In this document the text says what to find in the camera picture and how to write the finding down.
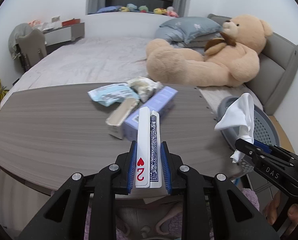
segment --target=bed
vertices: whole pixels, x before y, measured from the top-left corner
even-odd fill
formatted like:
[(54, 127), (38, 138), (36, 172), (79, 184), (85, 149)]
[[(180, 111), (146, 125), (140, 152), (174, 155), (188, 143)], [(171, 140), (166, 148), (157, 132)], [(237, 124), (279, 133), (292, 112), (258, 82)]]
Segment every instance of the bed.
[[(157, 28), (161, 23), (159, 17)], [(208, 17), (221, 25), (229, 19), (213, 14)], [(128, 35), (119, 30), (117, 33), (119, 35), (115, 37), (85, 38), (57, 49), (21, 77), (4, 97), (0, 107), (17, 91), (79, 83), (125, 82), (147, 76), (145, 46), (153, 37), (121, 37)], [(247, 84), (237, 88), (200, 88), (213, 112), (217, 112), (218, 105), (225, 97), (248, 92), (267, 115), (274, 113), (297, 71), (298, 45), (274, 33), (259, 58), (260, 72)]]

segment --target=chair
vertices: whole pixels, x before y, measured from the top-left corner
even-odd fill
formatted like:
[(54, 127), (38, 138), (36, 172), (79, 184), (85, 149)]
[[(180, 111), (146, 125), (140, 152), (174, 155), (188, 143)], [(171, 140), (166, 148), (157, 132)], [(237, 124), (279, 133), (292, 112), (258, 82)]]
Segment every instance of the chair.
[(37, 29), (34, 29), (26, 36), (17, 38), (17, 43), (25, 59), (26, 71), (47, 56), (45, 37), (43, 33)]

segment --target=lavender box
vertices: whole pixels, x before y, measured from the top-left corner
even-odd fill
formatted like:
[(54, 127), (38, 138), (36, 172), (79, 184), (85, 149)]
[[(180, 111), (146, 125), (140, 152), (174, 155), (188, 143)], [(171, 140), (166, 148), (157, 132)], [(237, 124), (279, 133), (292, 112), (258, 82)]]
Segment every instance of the lavender box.
[[(150, 111), (159, 113), (160, 118), (173, 106), (173, 98), (178, 93), (171, 87), (164, 87), (141, 107), (147, 106)], [(137, 140), (139, 109), (134, 111), (123, 123), (125, 137), (129, 141)]]

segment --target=gray wood grain surface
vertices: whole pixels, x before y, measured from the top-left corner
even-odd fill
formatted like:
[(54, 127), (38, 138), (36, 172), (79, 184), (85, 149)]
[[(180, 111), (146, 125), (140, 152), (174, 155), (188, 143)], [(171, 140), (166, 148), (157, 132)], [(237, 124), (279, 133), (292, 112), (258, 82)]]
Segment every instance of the gray wood grain surface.
[[(77, 84), (13, 93), (0, 111), (0, 166), (40, 186), (58, 189), (71, 174), (98, 172), (128, 152), (130, 142), (107, 133), (105, 119), (118, 104), (104, 107), (87, 91), (107, 85)], [(240, 170), (231, 163), (215, 115), (194, 87), (169, 85), (178, 94), (174, 108), (161, 120), (161, 141), (201, 174)], [(134, 190), (134, 197), (165, 194), (160, 189)]]

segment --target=red box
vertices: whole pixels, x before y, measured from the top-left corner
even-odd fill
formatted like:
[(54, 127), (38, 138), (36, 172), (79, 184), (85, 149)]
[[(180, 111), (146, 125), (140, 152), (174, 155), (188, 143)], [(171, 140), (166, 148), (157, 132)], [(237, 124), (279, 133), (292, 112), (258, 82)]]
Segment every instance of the red box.
[(80, 23), (80, 19), (68, 20), (68, 21), (62, 22), (62, 27), (77, 24), (77, 23)]

